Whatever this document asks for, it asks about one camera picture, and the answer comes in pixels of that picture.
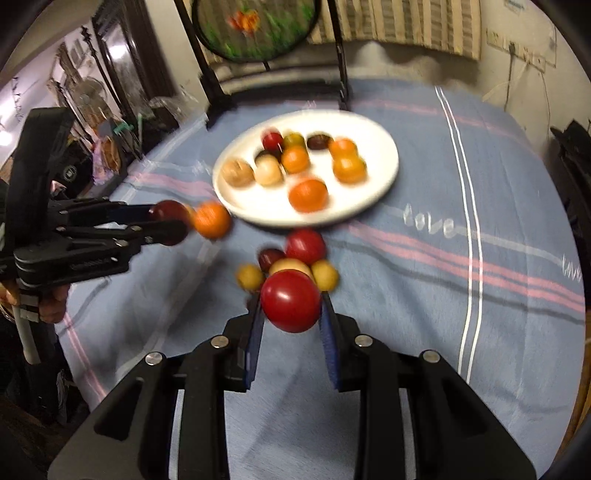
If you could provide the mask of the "dark red plum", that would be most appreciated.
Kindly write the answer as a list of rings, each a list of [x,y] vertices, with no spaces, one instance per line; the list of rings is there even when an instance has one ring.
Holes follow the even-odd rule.
[[[192,219],[188,208],[175,200],[162,200],[150,208],[153,221],[164,222],[162,245],[174,246],[182,242],[192,229]]]

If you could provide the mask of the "orange fruit table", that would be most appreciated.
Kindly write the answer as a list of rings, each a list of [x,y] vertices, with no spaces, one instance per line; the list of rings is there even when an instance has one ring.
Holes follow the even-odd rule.
[[[228,210],[216,201],[207,201],[195,208],[192,213],[192,222],[197,233],[208,240],[223,238],[232,225]]]

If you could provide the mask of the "large red plum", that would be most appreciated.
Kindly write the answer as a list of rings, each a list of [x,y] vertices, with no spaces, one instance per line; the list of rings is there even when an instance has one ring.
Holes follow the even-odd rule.
[[[304,333],[317,323],[322,295],[308,275],[287,269],[270,275],[260,290],[267,320],[287,333]]]

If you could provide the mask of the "tan round pear fruit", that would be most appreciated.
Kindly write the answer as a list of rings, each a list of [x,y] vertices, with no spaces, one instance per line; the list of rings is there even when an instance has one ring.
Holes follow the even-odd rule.
[[[229,158],[221,166],[221,177],[233,188],[244,188],[254,181],[252,167],[239,158]]]

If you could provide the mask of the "red fruit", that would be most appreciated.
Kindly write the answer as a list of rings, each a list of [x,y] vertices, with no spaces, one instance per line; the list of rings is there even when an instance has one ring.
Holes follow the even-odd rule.
[[[287,258],[300,260],[311,266],[327,258],[327,246],[322,235],[311,229],[298,229],[287,235]]]

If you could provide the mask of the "yellow-orange round fruit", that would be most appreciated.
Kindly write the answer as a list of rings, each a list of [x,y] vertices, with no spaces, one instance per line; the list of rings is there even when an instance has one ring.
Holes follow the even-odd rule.
[[[284,150],[280,161],[283,170],[290,175],[304,172],[311,166],[308,150],[301,146],[294,146]]]

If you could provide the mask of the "small olive-yellow fruit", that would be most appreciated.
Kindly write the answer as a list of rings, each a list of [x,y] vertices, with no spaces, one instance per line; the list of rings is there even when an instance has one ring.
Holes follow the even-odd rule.
[[[305,146],[304,136],[297,132],[288,132],[283,135],[283,148],[287,149],[294,146]]]

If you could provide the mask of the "purple-streaked yellow melon fruit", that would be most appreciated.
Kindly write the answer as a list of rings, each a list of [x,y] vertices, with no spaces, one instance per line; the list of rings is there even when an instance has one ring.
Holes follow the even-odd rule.
[[[308,267],[307,264],[304,264],[304,262],[301,262],[301,260],[294,258],[283,258],[274,262],[273,265],[270,266],[269,275],[271,276],[284,270],[295,270],[307,275],[311,280],[314,280],[311,268]]]

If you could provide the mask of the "small red tomato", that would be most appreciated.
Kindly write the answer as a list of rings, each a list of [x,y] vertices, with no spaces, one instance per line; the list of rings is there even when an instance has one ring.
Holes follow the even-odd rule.
[[[283,136],[277,130],[266,130],[262,135],[263,148],[270,151],[283,151]]]

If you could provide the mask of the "small yellow fruit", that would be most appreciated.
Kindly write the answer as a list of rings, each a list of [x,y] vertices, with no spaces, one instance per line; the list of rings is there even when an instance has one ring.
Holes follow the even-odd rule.
[[[311,272],[322,292],[332,292],[339,286],[339,271],[328,260],[322,259],[312,264]]]

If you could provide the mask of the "pale cream round fruit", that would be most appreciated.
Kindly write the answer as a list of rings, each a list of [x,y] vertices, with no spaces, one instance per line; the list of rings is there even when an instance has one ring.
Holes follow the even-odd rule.
[[[256,158],[254,170],[256,183],[263,187],[273,187],[283,182],[283,170],[280,162],[273,155],[263,155]]]

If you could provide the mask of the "dark wooden cabinet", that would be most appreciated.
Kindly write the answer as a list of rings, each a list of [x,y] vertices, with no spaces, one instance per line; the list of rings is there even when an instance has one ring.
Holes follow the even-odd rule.
[[[177,121],[164,107],[149,102],[176,94],[143,1],[107,0],[92,17],[99,51],[123,116],[170,132]]]

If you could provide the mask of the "dark brown fruit back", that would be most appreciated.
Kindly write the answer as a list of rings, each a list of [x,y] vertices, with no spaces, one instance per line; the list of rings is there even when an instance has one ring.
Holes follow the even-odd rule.
[[[307,137],[307,147],[311,151],[328,150],[332,142],[332,136],[325,133],[314,133]]]

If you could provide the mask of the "small orange back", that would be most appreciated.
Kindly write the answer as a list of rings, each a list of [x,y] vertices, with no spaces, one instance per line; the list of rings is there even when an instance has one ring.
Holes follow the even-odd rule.
[[[358,146],[349,138],[335,138],[329,142],[329,153],[332,158],[337,159],[343,156],[359,155]]]

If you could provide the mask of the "round goldfish screen on stand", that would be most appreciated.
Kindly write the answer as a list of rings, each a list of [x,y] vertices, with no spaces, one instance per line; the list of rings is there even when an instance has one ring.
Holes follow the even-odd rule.
[[[349,87],[344,36],[335,1],[176,1],[181,25],[199,67],[199,82],[207,100],[206,128],[237,107],[280,100],[334,98],[348,111]],[[329,18],[339,77],[291,80],[226,92],[207,54],[238,66],[259,64],[262,70],[239,74],[229,81],[290,71],[290,66],[271,64],[308,43],[322,15]]]

